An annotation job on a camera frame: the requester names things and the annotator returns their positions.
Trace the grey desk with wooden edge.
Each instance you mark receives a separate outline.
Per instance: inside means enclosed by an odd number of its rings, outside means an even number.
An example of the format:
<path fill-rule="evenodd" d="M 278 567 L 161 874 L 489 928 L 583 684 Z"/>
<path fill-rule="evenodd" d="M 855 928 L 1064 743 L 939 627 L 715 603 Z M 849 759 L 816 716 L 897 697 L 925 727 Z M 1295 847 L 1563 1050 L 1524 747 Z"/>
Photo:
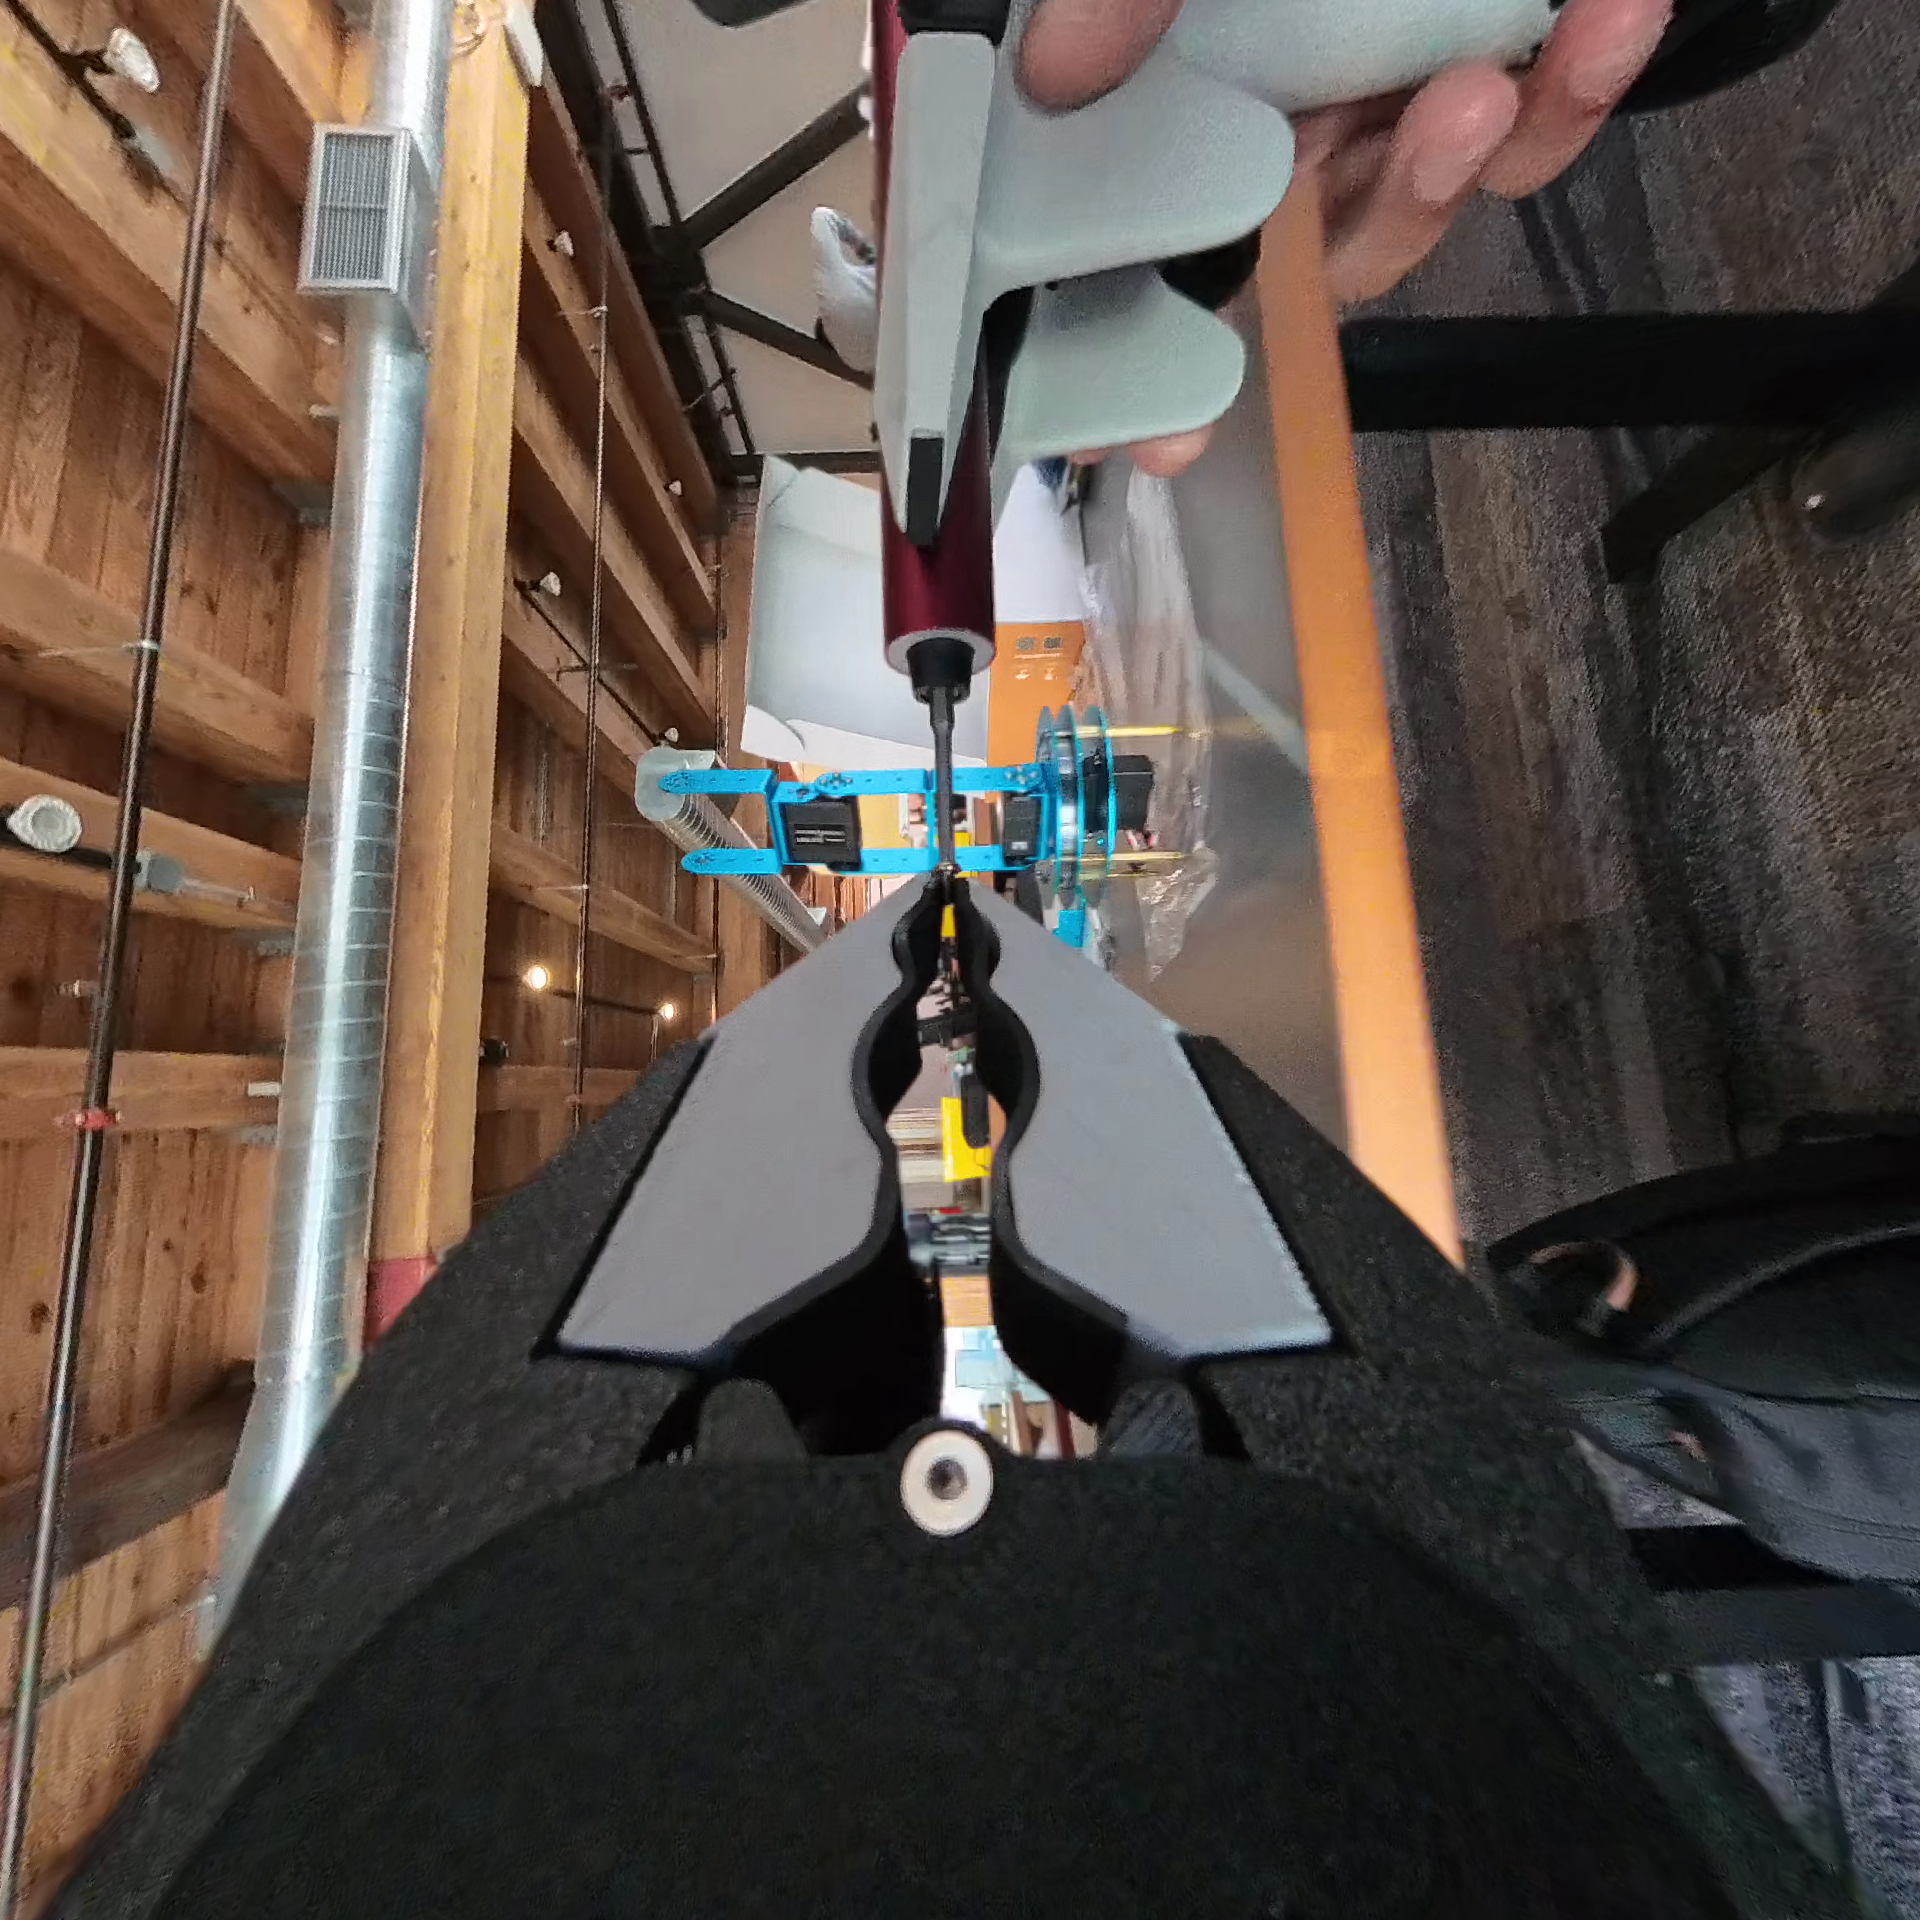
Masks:
<path fill-rule="evenodd" d="M 1369 434 L 1305 480 L 1360 545 L 1360 743 L 1398 783 L 1403 849 L 1358 887 L 1415 923 L 1423 977 L 1428 1039 L 1393 1042 L 1380 1103 L 1445 1161 L 1470 1243 L 1795 1121 L 1915 1116 L 1915 508 L 1830 543 L 1783 455 L 1606 584 L 1601 523 L 1678 441 Z M 1208 631 L 1305 727 L 1259 368 L 1169 485 Z M 1308 802 L 1169 971 L 1116 970 L 1341 1144 L 1309 780 Z"/>

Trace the red electric screwdriver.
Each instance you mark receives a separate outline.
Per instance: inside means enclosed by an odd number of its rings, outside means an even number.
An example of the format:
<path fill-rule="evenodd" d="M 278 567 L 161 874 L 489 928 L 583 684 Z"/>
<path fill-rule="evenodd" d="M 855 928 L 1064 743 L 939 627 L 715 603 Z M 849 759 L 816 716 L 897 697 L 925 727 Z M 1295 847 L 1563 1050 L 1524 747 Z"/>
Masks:
<path fill-rule="evenodd" d="M 872 132 L 878 159 L 878 215 L 881 224 L 885 149 L 875 104 L 892 90 L 879 81 L 875 40 L 897 33 L 988 33 L 998 53 L 1007 29 L 1009 4 L 875 4 L 872 26 Z M 902 672 L 918 701 L 928 709 L 932 737 L 932 771 L 939 788 L 953 777 L 955 712 L 968 697 L 972 682 L 995 656 L 992 640 L 992 440 L 997 402 L 992 352 L 988 351 L 988 305 L 980 305 L 976 343 L 976 385 L 967 428 L 957 443 L 943 525 L 934 545 L 912 545 L 896 529 L 892 500 L 881 480 L 879 577 L 881 635 L 886 663 Z M 955 879 L 953 841 L 941 844 L 939 875 Z"/>

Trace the blue toy robot arm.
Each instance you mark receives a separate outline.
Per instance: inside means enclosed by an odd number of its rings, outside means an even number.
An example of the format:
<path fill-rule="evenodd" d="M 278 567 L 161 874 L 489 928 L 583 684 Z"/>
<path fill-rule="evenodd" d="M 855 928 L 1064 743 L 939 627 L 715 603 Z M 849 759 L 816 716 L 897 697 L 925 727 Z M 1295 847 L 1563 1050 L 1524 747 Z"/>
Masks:
<path fill-rule="evenodd" d="M 1063 943 L 1088 944 L 1092 912 L 1116 881 L 1174 874 L 1188 857 L 1148 821 L 1159 769 L 1126 752 L 1136 737 L 1172 727 L 1111 727 L 1102 709 L 1041 709 L 1021 761 L 965 765 L 939 788 L 929 769 L 777 775 L 775 804 L 721 800 L 721 809 L 789 874 L 840 881 L 912 881 L 941 866 L 950 840 L 959 879 L 1030 898 Z"/>

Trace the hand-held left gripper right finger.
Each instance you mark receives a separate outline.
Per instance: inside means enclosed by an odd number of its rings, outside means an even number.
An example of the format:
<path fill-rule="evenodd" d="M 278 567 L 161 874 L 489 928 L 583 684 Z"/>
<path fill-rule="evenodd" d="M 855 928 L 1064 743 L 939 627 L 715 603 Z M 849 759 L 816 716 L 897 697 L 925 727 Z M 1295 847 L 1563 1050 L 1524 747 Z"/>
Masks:
<path fill-rule="evenodd" d="M 955 891 L 992 1154 L 992 1311 L 1014 1363 L 1316 1353 L 1333 1327 L 1183 1032 L 992 891 Z"/>

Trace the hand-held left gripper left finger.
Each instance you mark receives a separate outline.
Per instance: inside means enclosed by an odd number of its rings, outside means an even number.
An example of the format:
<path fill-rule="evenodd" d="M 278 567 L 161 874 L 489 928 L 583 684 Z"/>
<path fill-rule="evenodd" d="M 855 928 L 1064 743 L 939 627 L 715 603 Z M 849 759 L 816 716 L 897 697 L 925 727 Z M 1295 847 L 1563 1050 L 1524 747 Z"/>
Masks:
<path fill-rule="evenodd" d="M 557 1345 L 721 1364 L 875 1267 L 901 1228 L 886 1121 L 921 1075 L 945 893 L 904 884 L 721 1017 Z"/>

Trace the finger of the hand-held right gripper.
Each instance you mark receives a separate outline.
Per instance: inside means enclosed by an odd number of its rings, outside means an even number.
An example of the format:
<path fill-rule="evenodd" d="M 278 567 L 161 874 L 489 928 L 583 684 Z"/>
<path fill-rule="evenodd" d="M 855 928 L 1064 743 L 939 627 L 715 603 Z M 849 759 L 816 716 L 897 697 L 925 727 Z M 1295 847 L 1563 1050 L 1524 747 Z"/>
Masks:
<path fill-rule="evenodd" d="M 988 33 L 878 35 L 892 90 L 885 149 L 872 409 L 904 543 L 934 545 L 976 385 L 973 293 L 998 47 Z"/>

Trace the person's right hand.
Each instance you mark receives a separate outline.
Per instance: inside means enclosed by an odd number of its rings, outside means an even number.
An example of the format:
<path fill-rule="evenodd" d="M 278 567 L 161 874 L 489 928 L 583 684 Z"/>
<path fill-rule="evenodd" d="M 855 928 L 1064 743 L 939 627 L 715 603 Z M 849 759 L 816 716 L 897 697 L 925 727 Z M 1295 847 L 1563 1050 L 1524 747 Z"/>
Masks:
<path fill-rule="evenodd" d="M 1021 41 L 1021 87 L 1064 111 L 1116 90 L 1165 37 L 1177 2 L 1045 2 Z M 1311 112 L 1295 175 L 1316 186 L 1324 282 L 1340 307 L 1385 297 L 1454 217 L 1559 178 L 1652 59 L 1673 4 L 1568 2 L 1527 71 L 1459 64 L 1419 90 Z"/>

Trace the orange and white cardboard box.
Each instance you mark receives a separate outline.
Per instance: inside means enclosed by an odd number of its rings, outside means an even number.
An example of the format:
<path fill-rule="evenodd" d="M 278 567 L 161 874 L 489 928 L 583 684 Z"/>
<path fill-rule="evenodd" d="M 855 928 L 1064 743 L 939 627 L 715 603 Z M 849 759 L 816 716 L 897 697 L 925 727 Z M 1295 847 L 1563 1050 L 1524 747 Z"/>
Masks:
<path fill-rule="evenodd" d="M 967 765 L 1030 757 L 1039 709 L 1071 697 L 1085 644 L 1081 529 L 1039 468 L 1020 472 L 992 563 L 995 661 L 953 730 Z M 835 772 L 929 769 L 925 709 L 885 663 L 879 612 L 878 489 L 768 460 L 737 752 Z"/>

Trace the clear plastic bag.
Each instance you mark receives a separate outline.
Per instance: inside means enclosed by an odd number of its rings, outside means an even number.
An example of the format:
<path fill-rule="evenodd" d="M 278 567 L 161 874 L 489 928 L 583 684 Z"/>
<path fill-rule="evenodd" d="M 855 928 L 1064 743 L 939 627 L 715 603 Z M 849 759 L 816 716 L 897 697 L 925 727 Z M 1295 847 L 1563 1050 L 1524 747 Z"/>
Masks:
<path fill-rule="evenodd" d="M 1126 465 L 1081 509 L 1088 652 L 1076 690 L 1107 720 L 1119 812 L 1116 965 L 1142 984 L 1205 909 L 1286 860 L 1309 823 L 1301 720 L 1208 631 L 1169 483 Z"/>

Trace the black backpack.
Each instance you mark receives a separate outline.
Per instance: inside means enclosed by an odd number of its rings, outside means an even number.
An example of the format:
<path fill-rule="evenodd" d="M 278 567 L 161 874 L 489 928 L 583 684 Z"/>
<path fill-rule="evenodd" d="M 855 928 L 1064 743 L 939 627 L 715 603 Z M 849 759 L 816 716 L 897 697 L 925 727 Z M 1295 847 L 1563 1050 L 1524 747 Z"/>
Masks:
<path fill-rule="evenodd" d="M 1590 1449 L 1800 1568 L 1915 1586 L 1910 1161 L 1805 1149 L 1676 1176 L 1485 1264 Z"/>

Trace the white air vent grille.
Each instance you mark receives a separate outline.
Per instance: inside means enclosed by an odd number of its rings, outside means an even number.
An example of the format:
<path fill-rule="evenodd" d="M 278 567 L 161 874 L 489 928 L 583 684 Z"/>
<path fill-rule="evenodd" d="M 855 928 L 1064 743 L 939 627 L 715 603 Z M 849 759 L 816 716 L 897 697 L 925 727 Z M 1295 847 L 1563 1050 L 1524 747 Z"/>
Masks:
<path fill-rule="evenodd" d="M 297 288 L 315 299 L 399 297 L 415 144 L 403 128 L 312 128 Z"/>

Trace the short spiral duct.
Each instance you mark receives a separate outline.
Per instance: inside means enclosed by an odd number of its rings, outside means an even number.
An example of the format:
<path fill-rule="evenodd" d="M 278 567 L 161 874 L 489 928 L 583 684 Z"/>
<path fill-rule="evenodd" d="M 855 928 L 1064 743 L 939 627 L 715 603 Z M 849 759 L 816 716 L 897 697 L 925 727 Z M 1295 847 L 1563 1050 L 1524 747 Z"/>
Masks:
<path fill-rule="evenodd" d="M 777 849 L 764 849 L 721 809 L 721 800 L 775 804 L 773 771 L 732 771 L 711 752 L 656 746 L 636 764 L 632 802 L 696 879 L 719 881 L 789 946 L 814 953 L 828 912 L 808 906 L 784 879 Z"/>

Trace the silver ventilation duct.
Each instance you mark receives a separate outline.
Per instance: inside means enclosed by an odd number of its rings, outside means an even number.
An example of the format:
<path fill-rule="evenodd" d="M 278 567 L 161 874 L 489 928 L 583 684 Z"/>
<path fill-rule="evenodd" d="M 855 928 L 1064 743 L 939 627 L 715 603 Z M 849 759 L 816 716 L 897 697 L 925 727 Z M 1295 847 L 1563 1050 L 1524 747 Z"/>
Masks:
<path fill-rule="evenodd" d="M 452 4 L 371 7 L 358 128 L 415 144 L 399 297 L 336 299 L 342 385 L 326 517 L 326 624 L 278 1069 L 268 1274 L 198 1653 L 364 1352 L 380 1087 L 393 971 L 403 743 L 415 615 L 431 269 Z"/>

